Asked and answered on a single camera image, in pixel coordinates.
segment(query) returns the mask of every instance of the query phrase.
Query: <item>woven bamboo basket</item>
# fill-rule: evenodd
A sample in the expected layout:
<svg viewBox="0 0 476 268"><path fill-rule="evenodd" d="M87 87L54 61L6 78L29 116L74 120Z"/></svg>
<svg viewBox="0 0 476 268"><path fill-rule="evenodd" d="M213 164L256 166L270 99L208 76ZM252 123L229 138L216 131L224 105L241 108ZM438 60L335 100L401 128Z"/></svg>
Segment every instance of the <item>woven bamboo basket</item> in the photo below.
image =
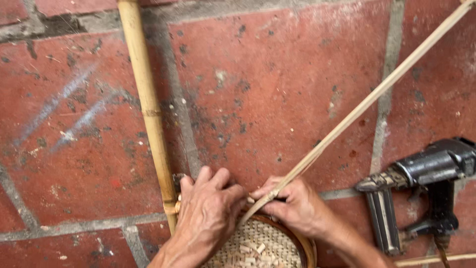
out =
<svg viewBox="0 0 476 268"><path fill-rule="evenodd" d="M266 254L273 255L281 267L315 268L317 262L316 245L297 232L272 221L267 216L254 215L202 268L240 267L246 256L240 254L240 246L266 246Z"/></svg>

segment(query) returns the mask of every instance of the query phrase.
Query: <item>bamboo pole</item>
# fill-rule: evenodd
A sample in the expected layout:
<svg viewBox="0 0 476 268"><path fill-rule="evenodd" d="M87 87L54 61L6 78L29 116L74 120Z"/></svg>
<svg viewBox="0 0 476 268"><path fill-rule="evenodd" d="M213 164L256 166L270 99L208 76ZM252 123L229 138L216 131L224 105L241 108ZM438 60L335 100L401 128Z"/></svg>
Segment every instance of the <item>bamboo pole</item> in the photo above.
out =
<svg viewBox="0 0 476 268"><path fill-rule="evenodd" d="M154 87L149 54L142 30L139 4L137 0L118 0L118 8L127 47L129 49L132 70L134 71L137 90L139 92L140 106L142 108L142 114L144 115L152 158L154 159L157 178L159 179L164 211L169 221L170 233L173 235L175 225L177 224L177 215L175 214L177 193L175 192L170 165L167 159L164 131L162 128L162 112Z"/></svg>
<svg viewBox="0 0 476 268"><path fill-rule="evenodd" d="M433 45L441 39L476 3L476 0L463 2L423 43L405 59L367 98L365 98L342 122L340 122L312 151L308 153L284 179L267 195L259 199L240 219L244 224L254 213L265 204L272 201L278 193L294 178L305 172L322 152L346 130L365 110L367 110L381 95L391 88Z"/></svg>
<svg viewBox="0 0 476 268"><path fill-rule="evenodd" d="M448 261L475 259L475 258L476 258L475 253L447 256ZM433 255L433 256L427 256L422 258L411 258L411 259L399 260L395 262L395 265L397 267L409 267L409 266L418 266L418 265L438 263L438 262L441 262L441 257Z"/></svg>

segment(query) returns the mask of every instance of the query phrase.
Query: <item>bamboo strip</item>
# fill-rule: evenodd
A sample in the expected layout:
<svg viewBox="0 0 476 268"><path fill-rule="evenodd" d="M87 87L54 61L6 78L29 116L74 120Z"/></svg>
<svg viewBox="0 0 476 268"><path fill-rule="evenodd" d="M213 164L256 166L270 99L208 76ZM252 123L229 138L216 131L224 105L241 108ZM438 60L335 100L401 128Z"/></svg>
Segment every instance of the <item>bamboo strip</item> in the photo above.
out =
<svg viewBox="0 0 476 268"><path fill-rule="evenodd" d="M172 182L172 174L167 159L161 110L142 30L139 5L137 0L118 0L118 8L136 79L137 91L139 92L140 106L144 115L152 158L159 179L164 211L167 214L170 232L174 234L175 225L177 224L177 214L175 214L177 193Z"/></svg>
<svg viewBox="0 0 476 268"><path fill-rule="evenodd" d="M441 39L476 3L476 0L463 2L423 43L405 59L367 98L365 98L342 122L340 122L311 152L308 153L267 195L259 199L240 219L244 224L254 213L272 201L278 193L294 178L303 173L322 152L383 93L391 88L433 45Z"/></svg>
<svg viewBox="0 0 476 268"><path fill-rule="evenodd" d="M448 261L474 259L474 258L476 258L476 253L447 256ZM417 266L417 265L437 263L437 262L441 262L441 257L437 255L433 255L433 256L427 256L422 258L411 258L411 259L399 260L395 262L395 265L397 267L408 267L408 266Z"/></svg>

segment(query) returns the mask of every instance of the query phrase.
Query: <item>air nail gun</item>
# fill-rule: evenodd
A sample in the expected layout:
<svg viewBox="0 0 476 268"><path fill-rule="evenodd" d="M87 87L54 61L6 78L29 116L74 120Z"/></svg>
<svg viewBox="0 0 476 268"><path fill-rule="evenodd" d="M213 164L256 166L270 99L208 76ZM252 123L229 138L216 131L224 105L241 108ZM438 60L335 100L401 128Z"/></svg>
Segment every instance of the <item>air nail gun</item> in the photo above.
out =
<svg viewBox="0 0 476 268"><path fill-rule="evenodd" d="M417 236L433 235L446 259L444 250L450 235L458 229L458 219L453 213L454 181L473 176L475 168L475 143L457 137L437 141L420 153L394 162L386 171L359 182L356 189L367 194L380 249L391 256L399 255ZM399 231L391 189L409 187L419 187L428 193L429 209L424 219Z"/></svg>

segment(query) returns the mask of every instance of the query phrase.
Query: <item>left hand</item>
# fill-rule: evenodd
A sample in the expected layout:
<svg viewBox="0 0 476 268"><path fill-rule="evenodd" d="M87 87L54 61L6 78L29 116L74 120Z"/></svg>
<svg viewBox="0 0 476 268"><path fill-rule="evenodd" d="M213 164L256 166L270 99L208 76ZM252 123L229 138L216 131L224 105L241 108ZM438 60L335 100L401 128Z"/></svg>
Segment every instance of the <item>left hand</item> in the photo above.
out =
<svg viewBox="0 0 476 268"><path fill-rule="evenodd" d="M248 196L244 187L230 183L230 172L215 175L201 169L196 182L182 178L182 203L175 235L162 247L149 267L199 267L234 233L236 220Z"/></svg>

